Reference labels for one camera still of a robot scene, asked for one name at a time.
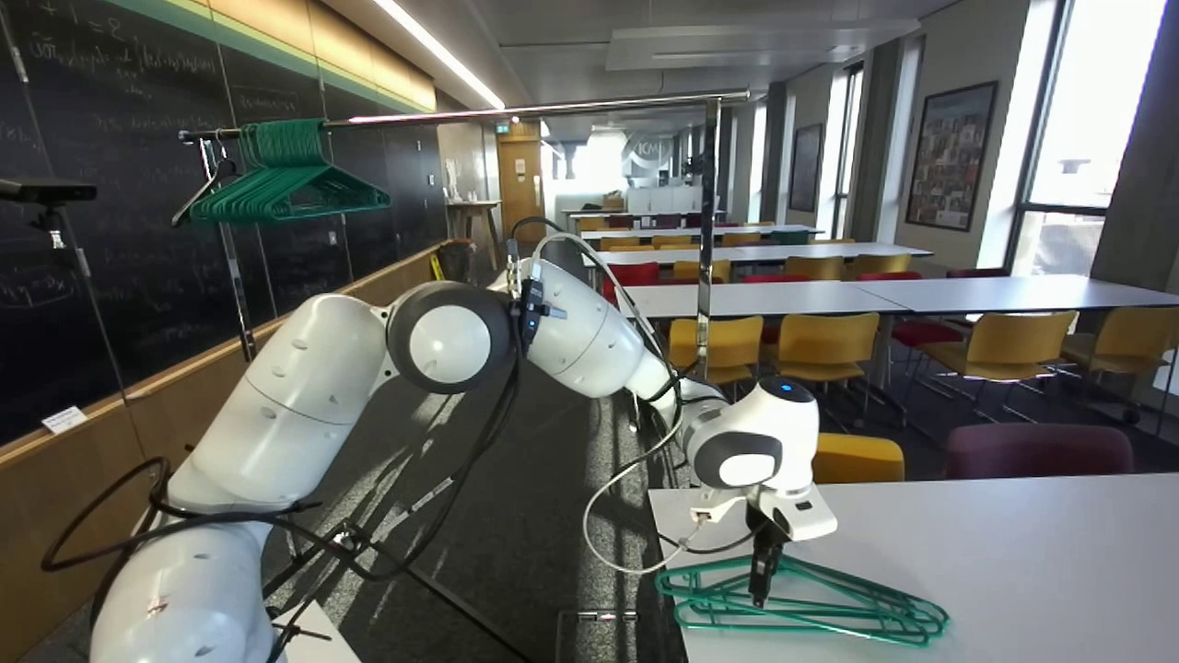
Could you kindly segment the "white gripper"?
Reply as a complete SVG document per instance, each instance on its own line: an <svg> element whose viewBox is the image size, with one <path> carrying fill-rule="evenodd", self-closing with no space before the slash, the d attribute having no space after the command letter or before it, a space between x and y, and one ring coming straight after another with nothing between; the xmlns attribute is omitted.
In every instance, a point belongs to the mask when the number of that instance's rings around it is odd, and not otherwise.
<svg viewBox="0 0 1179 663"><path fill-rule="evenodd" d="M837 515L828 499L813 488L745 488L745 493L727 493L711 496L703 503L689 509L692 524L724 524L732 509L751 509L756 515L772 519L751 526L751 563L750 563L750 596L756 609L762 609L772 594L772 576L777 576L785 541L818 541L837 529Z"/></svg>

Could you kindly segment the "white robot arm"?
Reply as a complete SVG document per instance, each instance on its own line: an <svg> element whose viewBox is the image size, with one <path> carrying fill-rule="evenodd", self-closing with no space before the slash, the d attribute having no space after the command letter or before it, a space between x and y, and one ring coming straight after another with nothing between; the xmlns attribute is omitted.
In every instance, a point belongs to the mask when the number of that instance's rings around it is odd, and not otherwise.
<svg viewBox="0 0 1179 663"><path fill-rule="evenodd" d="M629 395L692 448L711 515L745 509L777 546L837 529L813 485L818 401L761 383L729 401L659 356L635 315L549 258L499 282L427 278L388 307L306 298L246 363L159 488L99 599L89 663L283 663L261 558L323 485L388 386L465 395L531 363L583 396Z"/></svg>

